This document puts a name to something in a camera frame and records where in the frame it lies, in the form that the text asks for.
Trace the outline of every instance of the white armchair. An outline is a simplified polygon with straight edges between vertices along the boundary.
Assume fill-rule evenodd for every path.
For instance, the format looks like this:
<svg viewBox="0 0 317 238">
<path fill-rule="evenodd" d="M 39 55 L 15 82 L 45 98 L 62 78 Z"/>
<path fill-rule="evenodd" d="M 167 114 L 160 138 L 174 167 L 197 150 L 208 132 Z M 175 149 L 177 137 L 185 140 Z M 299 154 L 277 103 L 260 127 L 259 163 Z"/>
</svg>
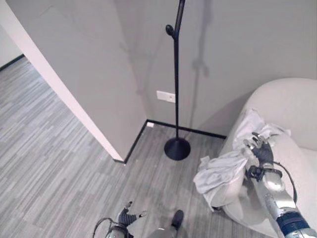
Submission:
<svg viewBox="0 0 317 238">
<path fill-rule="evenodd" d="M 291 129 L 294 141 L 277 142 L 279 150 L 273 148 L 274 159 L 291 173 L 298 191 L 297 205 L 310 226 L 317 229 L 317 80 L 284 78 L 258 88 L 243 107 L 220 155 L 232 150 L 236 128 L 250 108 L 256 109 L 266 122 Z M 292 195 L 289 178 L 283 175 Z M 219 190 L 211 205 L 222 206 L 230 218 L 250 229 L 277 237 L 244 171 Z"/>
</svg>

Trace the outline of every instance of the robotic hand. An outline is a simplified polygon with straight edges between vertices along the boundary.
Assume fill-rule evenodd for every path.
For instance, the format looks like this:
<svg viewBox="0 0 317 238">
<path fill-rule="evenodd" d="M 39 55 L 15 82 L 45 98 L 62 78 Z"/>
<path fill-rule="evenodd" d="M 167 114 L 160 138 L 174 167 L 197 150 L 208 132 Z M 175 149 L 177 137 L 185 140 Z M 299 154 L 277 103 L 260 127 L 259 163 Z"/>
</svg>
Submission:
<svg viewBox="0 0 317 238">
<path fill-rule="evenodd" d="M 133 238 L 133 235 L 129 233 L 127 227 L 134 223 L 137 219 L 146 216 L 147 212 L 143 211 L 142 213 L 135 215 L 128 214 L 131 204 L 132 202 L 129 202 L 127 205 L 125 205 L 125 207 L 119 214 L 118 222 L 114 222 L 111 218 L 100 219 L 95 226 L 93 238 L 95 237 L 98 226 L 105 220 L 110 221 L 110 226 L 106 234 L 106 238 Z"/>
<path fill-rule="evenodd" d="M 250 165 L 246 175 L 254 184 L 256 193 L 267 216 L 279 235 L 283 238 L 317 238 L 315 230 L 311 229 L 299 212 L 295 201 L 286 192 L 282 182 L 282 172 L 274 169 L 273 152 L 268 141 L 253 132 L 253 141 L 244 140 L 258 160 L 258 166 Z"/>
</svg>

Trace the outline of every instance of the black baseboard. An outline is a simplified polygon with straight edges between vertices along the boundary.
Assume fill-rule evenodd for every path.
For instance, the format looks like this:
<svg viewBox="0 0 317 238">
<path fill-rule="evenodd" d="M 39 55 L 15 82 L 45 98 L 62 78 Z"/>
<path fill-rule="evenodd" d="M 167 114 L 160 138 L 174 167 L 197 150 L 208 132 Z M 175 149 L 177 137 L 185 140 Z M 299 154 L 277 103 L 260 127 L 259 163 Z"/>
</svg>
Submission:
<svg viewBox="0 0 317 238">
<path fill-rule="evenodd" d="M 22 54 L 22 55 L 18 56 L 17 58 L 11 60 L 9 63 L 6 63 L 4 66 L 1 66 L 0 71 L 4 70 L 5 68 L 8 68 L 11 64 L 17 62 L 19 59 L 21 59 L 23 57 L 24 57 L 24 55 Z"/>
<path fill-rule="evenodd" d="M 138 136 L 137 136 L 137 138 L 136 138 L 135 141 L 133 142 L 133 144 L 132 144 L 132 146 L 131 146 L 131 149 L 129 150 L 129 153 L 128 153 L 127 157 L 125 158 L 125 160 L 124 160 L 124 161 L 120 161 L 120 160 L 115 160 L 115 159 L 114 159 L 114 161 L 115 161 L 116 163 L 126 164 L 126 163 L 128 162 L 128 160 L 129 160 L 129 158 L 130 158 L 130 156 L 131 156 L 131 154 L 132 154 L 132 152 L 133 152 L 135 146 L 137 145 L 137 143 L 138 143 L 138 141 L 139 141 L 139 139 L 140 139 L 140 137 L 141 137 L 141 135 L 142 135 L 142 133 L 143 133 L 145 127 L 147 126 L 147 123 L 148 123 L 148 122 L 152 122 L 152 123 L 154 123 L 154 124 L 164 125 L 164 126 L 168 126 L 168 127 L 172 127 L 172 128 L 175 128 L 175 127 L 176 127 L 175 125 L 172 125 L 172 124 L 160 122 L 160 121 L 157 121 L 157 120 L 147 119 L 147 120 L 144 122 L 144 124 L 143 124 L 143 126 L 142 126 L 142 128 L 141 128 L 141 130 L 140 130 L 140 132 L 139 132 L 139 134 L 138 134 Z M 202 135 L 207 135 L 207 136 L 211 136 L 211 137 L 221 138 L 221 139 L 226 139 L 226 138 L 227 138 L 227 137 L 224 136 L 224 135 L 214 134 L 214 133 L 210 133 L 210 132 L 206 132 L 206 131 L 201 131 L 201 130 L 195 130 L 195 129 L 191 129 L 191 128 L 187 128 L 187 127 L 182 127 L 182 126 L 180 126 L 179 129 L 180 129 L 180 130 L 189 131 L 189 132 L 193 132 L 193 133 L 197 133 L 197 134 L 202 134 Z"/>
<path fill-rule="evenodd" d="M 148 123 L 148 120 L 146 120 L 146 121 L 143 123 L 143 126 L 142 126 L 142 128 L 141 128 L 141 130 L 140 130 L 140 132 L 139 132 L 139 134 L 138 134 L 138 136 L 137 136 L 137 138 L 135 138 L 135 141 L 133 142 L 133 144 L 132 144 L 132 146 L 131 146 L 131 149 L 129 150 L 127 156 L 125 157 L 125 160 L 124 160 L 124 161 L 120 161 L 120 160 L 115 160 L 115 159 L 114 159 L 115 162 L 117 162 L 117 163 L 122 163 L 122 164 L 126 164 L 126 163 L 128 162 L 128 160 L 129 160 L 129 158 L 130 158 L 130 156 L 131 156 L 131 154 L 132 154 L 132 152 L 133 152 L 133 150 L 134 150 L 134 147 L 137 145 L 137 143 L 138 143 L 138 141 L 139 141 L 139 139 L 140 139 L 140 137 L 141 137 L 141 135 L 142 135 L 142 133 L 143 133 L 143 131 L 144 131 L 144 128 L 147 126 L 147 123 Z"/>
<path fill-rule="evenodd" d="M 164 122 L 160 122 L 160 121 L 156 121 L 156 120 L 147 120 L 147 122 L 152 122 L 158 125 L 165 125 L 168 127 L 172 127 L 175 128 L 175 125 L 172 124 L 168 124 L 168 123 L 164 123 Z M 206 131 L 202 131 L 202 130 L 196 130 L 196 129 L 191 129 L 191 128 L 187 128 L 187 127 L 182 127 L 179 126 L 180 130 L 185 130 L 185 131 L 189 131 L 189 132 L 193 132 L 193 133 L 197 133 L 197 134 L 201 134 L 201 135 L 207 135 L 207 136 L 211 136 L 211 137 L 216 137 L 216 138 L 221 138 L 221 139 L 226 139 L 227 137 L 225 135 L 219 135 L 219 134 L 214 134 L 214 133 L 210 133 L 210 132 L 206 132 Z"/>
</svg>

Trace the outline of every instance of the lamp base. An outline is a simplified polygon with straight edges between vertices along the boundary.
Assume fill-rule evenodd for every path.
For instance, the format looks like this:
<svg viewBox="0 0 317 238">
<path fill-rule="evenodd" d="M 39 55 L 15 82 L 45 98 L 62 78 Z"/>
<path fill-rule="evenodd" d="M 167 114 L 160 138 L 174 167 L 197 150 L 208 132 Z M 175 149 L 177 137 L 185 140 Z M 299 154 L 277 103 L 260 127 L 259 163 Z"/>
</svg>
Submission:
<svg viewBox="0 0 317 238">
<path fill-rule="evenodd" d="M 183 138 L 171 138 L 164 146 L 165 154 L 172 160 L 183 160 L 190 153 L 190 144 Z"/>
</svg>

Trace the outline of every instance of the black cable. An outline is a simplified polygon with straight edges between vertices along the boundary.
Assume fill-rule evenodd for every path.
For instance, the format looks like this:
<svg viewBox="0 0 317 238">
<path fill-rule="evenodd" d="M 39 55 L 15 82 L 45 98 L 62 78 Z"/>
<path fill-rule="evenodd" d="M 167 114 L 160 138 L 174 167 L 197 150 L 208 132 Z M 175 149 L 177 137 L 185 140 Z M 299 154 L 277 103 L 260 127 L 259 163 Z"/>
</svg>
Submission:
<svg viewBox="0 0 317 238">
<path fill-rule="evenodd" d="M 291 183 L 292 183 L 292 185 L 293 185 L 293 199 L 294 199 L 294 202 L 295 202 L 295 204 L 296 204 L 296 203 L 297 203 L 297 191 L 296 191 L 295 184 L 294 184 L 294 181 L 293 181 L 293 179 L 292 179 L 291 174 L 288 172 L 288 170 L 287 170 L 284 166 L 281 165 L 280 162 L 274 161 L 273 163 L 275 163 L 276 165 L 281 166 L 281 167 L 286 171 L 286 173 L 287 173 L 287 175 L 288 175 L 288 177 L 289 177 L 289 180 L 291 180 Z"/>
<path fill-rule="evenodd" d="M 101 219 L 97 222 L 97 224 L 95 225 L 94 233 L 93 233 L 93 238 L 95 237 L 95 234 L 96 234 L 96 231 L 97 231 L 98 226 L 99 226 L 102 222 L 104 222 L 104 221 L 106 221 L 106 220 L 109 220 L 109 221 L 110 221 L 110 225 L 109 225 L 108 231 L 109 231 L 109 229 L 110 229 L 110 227 L 111 227 L 111 225 L 112 225 L 113 223 L 117 224 L 117 222 L 114 222 L 113 219 L 111 219 L 111 218 L 109 218 L 109 217 L 101 218 Z"/>
</svg>

